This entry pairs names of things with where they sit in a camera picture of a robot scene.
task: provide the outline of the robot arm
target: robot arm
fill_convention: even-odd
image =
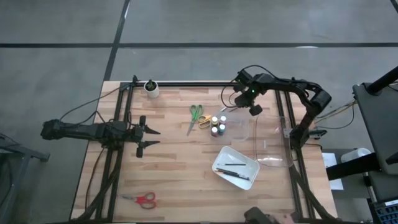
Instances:
[[[159,143],[159,141],[142,141],[144,133],[160,134],[145,125],[146,117],[141,116],[139,124],[129,124],[124,121],[112,121],[100,124],[71,124],[59,119],[46,121],[43,124],[41,136],[46,140],[75,138],[98,141],[103,147],[117,149],[119,142],[135,142],[138,144],[136,156],[141,158],[145,147]]]
[[[316,83],[305,80],[277,78],[270,74],[257,74],[252,77],[247,71],[241,70],[234,79],[238,85],[234,86],[235,92],[241,94],[235,98],[237,107],[249,107],[249,112],[255,116],[262,112],[260,105],[254,106],[254,99],[260,94],[266,94],[267,90],[280,90],[295,93],[301,103],[305,106],[307,112],[301,123],[290,133],[290,144],[294,148],[300,148],[308,140],[308,129],[323,109],[331,101],[331,96]],[[308,99],[307,90],[315,94]]]

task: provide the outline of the concrete floor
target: concrete floor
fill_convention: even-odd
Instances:
[[[0,0],[0,43],[112,42],[124,0]],[[132,0],[121,42],[394,42],[398,13],[388,0]],[[51,153],[32,161],[14,222],[68,219],[87,142],[44,141],[44,121],[99,95],[111,49],[0,49],[0,132]],[[393,67],[397,48],[119,49],[111,80],[230,80],[250,64],[279,77],[319,83],[330,108],[352,99],[351,87]],[[88,105],[66,121],[85,119]],[[341,126],[347,111],[322,123]],[[356,108],[351,126],[330,130],[325,148],[372,149]],[[339,217],[370,218],[364,200],[336,200]]]

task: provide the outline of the white cylinder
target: white cylinder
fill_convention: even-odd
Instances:
[[[156,98],[157,96],[159,96],[159,85],[155,81],[152,81],[152,82],[154,82],[156,84],[156,88],[154,90],[152,90],[152,91],[147,90],[146,86],[147,86],[148,82],[145,82],[144,89],[149,98]]]
[[[359,149],[355,149],[352,152],[348,152],[344,155],[341,156],[341,162],[348,162],[351,161],[353,159],[357,159],[361,156],[366,156],[368,154],[370,154],[371,151],[369,151],[368,149],[365,148],[359,148]]]

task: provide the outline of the transparent bin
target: transparent bin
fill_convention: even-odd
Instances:
[[[285,123],[285,127],[290,127],[284,117],[266,114],[257,116],[254,125],[254,155],[258,163],[269,167],[293,165],[289,135],[285,135],[282,123]]]
[[[245,141],[249,137],[249,120],[251,119],[248,111],[242,108],[227,108],[222,112],[214,114],[219,120],[221,116],[226,117],[225,133],[217,135],[214,139],[223,141]]]

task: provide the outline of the small bottle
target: small bottle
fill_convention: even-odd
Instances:
[[[220,124],[220,126],[218,127],[218,134],[219,135],[223,135],[225,132],[225,125],[224,124]]]
[[[226,122],[226,116],[221,116],[220,117],[220,124],[225,124]]]
[[[211,118],[211,127],[218,127],[218,118],[216,116]]]
[[[211,135],[214,137],[217,137],[218,135],[218,129],[216,127],[211,128]]]

